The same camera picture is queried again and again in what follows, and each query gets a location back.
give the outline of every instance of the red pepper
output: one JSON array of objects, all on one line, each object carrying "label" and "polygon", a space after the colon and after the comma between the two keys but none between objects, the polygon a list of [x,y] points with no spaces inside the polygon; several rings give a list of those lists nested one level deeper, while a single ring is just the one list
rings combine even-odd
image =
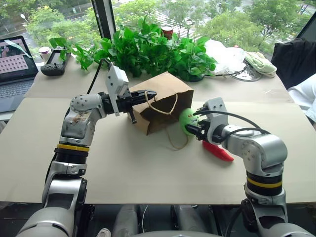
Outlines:
[{"label": "red pepper", "polygon": [[215,155],[219,159],[222,159],[224,161],[230,161],[230,162],[234,160],[234,158],[230,156],[224,149],[221,149],[218,146],[210,144],[205,141],[203,141],[202,144],[205,149],[207,149],[209,152],[211,152],[213,155]]}]

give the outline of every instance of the red cup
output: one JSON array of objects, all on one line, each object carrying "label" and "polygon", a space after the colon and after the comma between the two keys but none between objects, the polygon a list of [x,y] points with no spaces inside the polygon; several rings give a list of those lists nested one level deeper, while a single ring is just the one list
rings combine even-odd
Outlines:
[{"label": "red cup", "polygon": [[173,29],[171,26],[162,26],[161,27],[163,36],[165,36],[168,40],[172,38]]}]

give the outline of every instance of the laptop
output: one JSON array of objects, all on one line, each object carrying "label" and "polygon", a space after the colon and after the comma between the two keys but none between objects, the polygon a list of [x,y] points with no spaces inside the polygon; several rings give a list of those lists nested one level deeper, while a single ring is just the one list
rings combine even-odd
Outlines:
[{"label": "laptop", "polygon": [[38,72],[23,36],[0,39],[0,113],[19,106]]}]

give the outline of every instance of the laptop screen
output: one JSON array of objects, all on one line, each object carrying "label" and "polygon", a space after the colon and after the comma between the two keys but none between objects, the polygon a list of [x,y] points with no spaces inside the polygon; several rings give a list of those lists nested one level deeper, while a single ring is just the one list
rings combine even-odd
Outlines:
[{"label": "laptop screen", "polygon": [[22,36],[0,39],[0,82],[34,77],[37,72]]}]

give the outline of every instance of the black cable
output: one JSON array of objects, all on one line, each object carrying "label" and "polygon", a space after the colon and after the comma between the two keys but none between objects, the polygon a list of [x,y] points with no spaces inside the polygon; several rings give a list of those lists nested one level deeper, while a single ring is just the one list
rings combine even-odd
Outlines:
[{"label": "black cable", "polygon": [[222,114],[222,115],[229,115],[229,116],[232,116],[232,117],[235,117],[235,118],[238,118],[238,119],[241,119],[241,120],[244,120],[246,122],[248,122],[249,124],[251,124],[252,126],[256,127],[256,128],[260,128],[257,124],[255,124],[253,121],[243,117],[243,116],[240,116],[240,115],[235,115],[235,114],[232,114],[232,113],[229,113],[229,112],[223,112],[223,111],[214,111],[214,110],[203,110],[203,111],[199,111],[199,112],[195,112],[193,115],[207,115],[207,114]]},{"label": "black cable", "polygon": [[237,220],[238,216],[241,214],[241,207],[239,207],[236,212],[232,215],[229,223],[228,223],[228,226],[226,228],[226,231],[225,231],[225,237],[230,237],[231,236],[231,232],[232,232],[232,229],[233,229],[233,226],[234,226],[234,223],[235,221]]},{"label": "black cable", "polygon": [[91,89],[93,88],[93,85],[94,85],[94,83],[95,83],[95,80],[97,79],[97,76],[98,76],[98,74],[99,74],[99,71],[100,71],[100,68],[101,68],[103,62],[106,62],[106,63],[108,64],[108,70],[110,70],[110,67],[111,67],[112,63],[110,63],[110,62],[109,62],[108,60],[106,60],[105,58],[100,59],[98,69],[97,69],[97,71],[95,72],[94,78],[93,78],[93,80],[92,80],[92,83],[91,83],[91,85],[90,85],[88,91],[87,91],[87,94],[89,94],[90,91],[91,91]]},{"label": "black cable", "polygon": [[221,138],[221,143],[224,142],[225,140],[227,140],[227,138],[229,138],[231,135],[237,133],[237,132],[242,132],[242,131],[260,131],[262,134],[270,134],[268,131],[263,130],[261,128],[256,128],[256,127],[244,127],[241,129],[236,129],[235,131],[232,131],[230,133],[228,133],[225,137]]},{"label": "black cable", "polygon": [[216,77],[222,77],[222,76],[234,76],[234,75],[238,75],[240,73],[242,73],[243,71],[245,71],[247,69],[247,65],[240,71],[234,72],[234,73],[230,73],[230,74],[220,74],[220,75],[215,75]]}]

